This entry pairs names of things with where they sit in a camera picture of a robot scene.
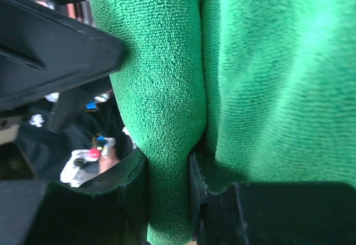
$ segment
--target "white object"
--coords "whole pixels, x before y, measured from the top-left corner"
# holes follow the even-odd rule
[[[94,98],[98,103],[107,102],[110,99],[109,93],[100,94]]]
[[[84,182],[97,176],[97,174],[87,173],[80,169],[80,167],[74,165],[74,161],[78,158],[87,161],[89,154],[88,149],[78,149],[72,152],[72,156],[66,163],[64,169],[61,172],[60,180],[63,183],[70,184],[71,187],[77,188]]]
[[[116,139],[114,138],[104,138],[106,140],[106,144],[104,145],[102,151],[101,151],[101,156],[107,157],[110,149],[115,146],[116,144]]]
[[[127,135],[127,136],[129,136],[129,137],[131,138],[132,148],[133,148],[133,149],[136,149],[136,148],[137,148],[136,142],[132,139],[132,137],[131,137],[130,133],[128,132],[127,128],[124,127],[124,128],[122,129],[122,131],[123,131],[123,133],[125,133],[125,135]]]
[[[28,122],[32,126],[43,127],[43,123],[45,122],[45,120],[43,120],[43,117],[41,114],[35,114],[34,116],[31,117],[31,120]]]
[[[45,96],[46,100],[48,100],[49,102],[57,102],[59,97],[59,92],[51,93]]]

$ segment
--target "green towel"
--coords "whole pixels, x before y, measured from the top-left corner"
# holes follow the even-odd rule
[[[111,79],[150,163],[151,243],[191,238],[201,138],[240,180],[356,185],[356,0],[91,3],[130,49]]]

